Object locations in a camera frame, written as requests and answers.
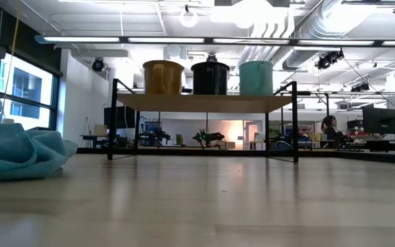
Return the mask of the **large dark monitor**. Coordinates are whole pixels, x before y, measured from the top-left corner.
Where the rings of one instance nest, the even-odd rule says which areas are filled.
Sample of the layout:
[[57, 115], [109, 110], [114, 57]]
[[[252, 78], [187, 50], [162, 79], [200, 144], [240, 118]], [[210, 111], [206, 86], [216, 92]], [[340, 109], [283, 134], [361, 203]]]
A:
[[363, 107], [363, 128], [371, 134], [395, 134], [395, 110]]

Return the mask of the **silver ventilation duct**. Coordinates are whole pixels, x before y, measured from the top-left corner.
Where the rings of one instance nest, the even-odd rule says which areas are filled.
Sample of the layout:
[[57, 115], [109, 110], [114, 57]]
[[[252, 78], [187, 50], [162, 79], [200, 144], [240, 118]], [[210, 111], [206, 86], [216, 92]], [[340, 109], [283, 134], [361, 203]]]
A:
[[342, 38], [360, 25], [377, 6], [395, 6], [395, 0], [322, 0], [294, 31], [294, 38]]

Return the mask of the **seated person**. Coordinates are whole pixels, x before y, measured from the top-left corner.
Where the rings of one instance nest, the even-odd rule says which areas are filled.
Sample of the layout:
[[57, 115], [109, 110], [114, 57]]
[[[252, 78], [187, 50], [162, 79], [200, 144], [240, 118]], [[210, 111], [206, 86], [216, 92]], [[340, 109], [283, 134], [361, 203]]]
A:
[[321, 131], [327, 136], [328, 145], [330, 149], [337, 148], [339, 131], [337, 130], [337, 120], [335, 116], [328, 115], [322, 120]]

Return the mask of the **dark monitor behind shelf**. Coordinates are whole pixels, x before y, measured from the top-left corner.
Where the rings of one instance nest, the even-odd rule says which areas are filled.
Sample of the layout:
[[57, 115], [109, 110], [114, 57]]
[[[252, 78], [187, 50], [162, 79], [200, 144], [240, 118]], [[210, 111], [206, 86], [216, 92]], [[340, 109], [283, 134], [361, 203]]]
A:
[[[110, 127], [110, 114], [112, 108], [104, 109], [104, 125]], [[129, 106], [118, 106], [116, 107], [116, 123], [115, 126], [119, 128], [135, 128], [136, 125], [136, 111]]]

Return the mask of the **mint green mug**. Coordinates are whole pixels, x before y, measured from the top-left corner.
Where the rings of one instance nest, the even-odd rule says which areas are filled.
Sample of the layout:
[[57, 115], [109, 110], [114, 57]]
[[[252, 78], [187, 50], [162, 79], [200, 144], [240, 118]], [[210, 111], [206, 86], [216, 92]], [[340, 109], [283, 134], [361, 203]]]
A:
[[239, 66], [240, 95], [273, 95], [273, 64], [256, 60]]

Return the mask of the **long ceiling light bar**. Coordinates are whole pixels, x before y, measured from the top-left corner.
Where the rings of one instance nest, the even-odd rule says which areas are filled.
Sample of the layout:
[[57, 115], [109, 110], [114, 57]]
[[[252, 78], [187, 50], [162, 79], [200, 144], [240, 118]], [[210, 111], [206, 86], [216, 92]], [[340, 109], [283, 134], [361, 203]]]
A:
[[217, 37], [173, 37], [173, 36], [40, 36], [34, 37], [40, 44], [136, 44], [136, 45], [251, 45], [288, 47], [390, 47], [395, 40], [354, 39], [301, 39], [301, 38], [217, 38]]

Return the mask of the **black enamel mug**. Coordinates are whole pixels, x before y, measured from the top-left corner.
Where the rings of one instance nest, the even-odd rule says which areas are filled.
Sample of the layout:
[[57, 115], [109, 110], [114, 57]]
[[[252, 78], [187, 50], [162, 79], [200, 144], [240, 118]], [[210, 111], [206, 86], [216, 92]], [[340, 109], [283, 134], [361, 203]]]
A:
[[230, 67], [220, 62], [201, 62], [191, 67], [194, 95], [225, 95]]

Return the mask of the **yellow enamel mug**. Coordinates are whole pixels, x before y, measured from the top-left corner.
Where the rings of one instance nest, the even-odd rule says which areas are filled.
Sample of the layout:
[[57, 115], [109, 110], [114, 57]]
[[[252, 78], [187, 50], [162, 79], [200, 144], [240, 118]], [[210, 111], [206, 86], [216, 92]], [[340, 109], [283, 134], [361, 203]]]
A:
[[168, 60], [151, 60], [143, 64], [146, 94], [180, 95], [184, 67]]

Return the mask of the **black window frame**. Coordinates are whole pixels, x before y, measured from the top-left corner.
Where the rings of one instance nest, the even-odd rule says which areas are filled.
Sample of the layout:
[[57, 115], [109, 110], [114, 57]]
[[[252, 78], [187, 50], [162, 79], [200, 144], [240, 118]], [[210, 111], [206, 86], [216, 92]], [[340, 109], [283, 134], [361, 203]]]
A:
[[56, 128], [59, 78], [23, 59], [0, 59], [0, 123]]

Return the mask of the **dark background desk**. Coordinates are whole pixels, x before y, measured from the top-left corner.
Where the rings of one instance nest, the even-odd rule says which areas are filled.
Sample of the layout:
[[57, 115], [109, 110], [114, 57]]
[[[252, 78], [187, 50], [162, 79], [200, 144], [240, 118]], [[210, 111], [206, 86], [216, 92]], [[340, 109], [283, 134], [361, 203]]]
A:
[[108, 142], [108, 136], [81, 135], [84, 148], [102, 148]]

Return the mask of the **wooden shelf with black legs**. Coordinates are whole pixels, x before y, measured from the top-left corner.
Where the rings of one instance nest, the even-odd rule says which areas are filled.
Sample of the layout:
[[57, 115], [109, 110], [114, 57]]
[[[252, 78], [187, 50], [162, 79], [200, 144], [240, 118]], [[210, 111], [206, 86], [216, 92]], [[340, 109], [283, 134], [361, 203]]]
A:
[[[292, 81], [281, 87], [273, 96], [245, 95], [161, 95], [136, 94], [129, 89], [128, 94], [118, 94], [121, 81], [112, 80], [112, 101], [110, 114], [110, 137], [108, 141], [107, 158], [111, 160], [114, 154], [155, 155], [155, 156], [238, 156], [277, 158], [272, 154], [269, 144], [269, 114], [288, 104], [292, 105], [293, 128], [298, 127], [297, 82]], [[176, 112], [176, 113], [258, 113], [265, 115], [265, 149], [263, 151], [229, 151], [229, 150], [149, 150], [139, 149], [139, 136], [135, 136], [134, 147], [130, 151], [118, 151], [113, 147], [116, 135], [117, 102], [130, 106], [136, 111], [136, 130], [139, 133], [140, 112]]]

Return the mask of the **teal microfiber cloth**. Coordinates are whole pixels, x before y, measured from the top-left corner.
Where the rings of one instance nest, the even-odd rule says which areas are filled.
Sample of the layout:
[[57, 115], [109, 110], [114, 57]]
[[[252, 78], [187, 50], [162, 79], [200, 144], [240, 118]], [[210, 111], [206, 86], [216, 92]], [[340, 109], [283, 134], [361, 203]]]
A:
[[77, 144], [57, 131], [0, 123], [0, 182], [48, 178], [76, 152]]

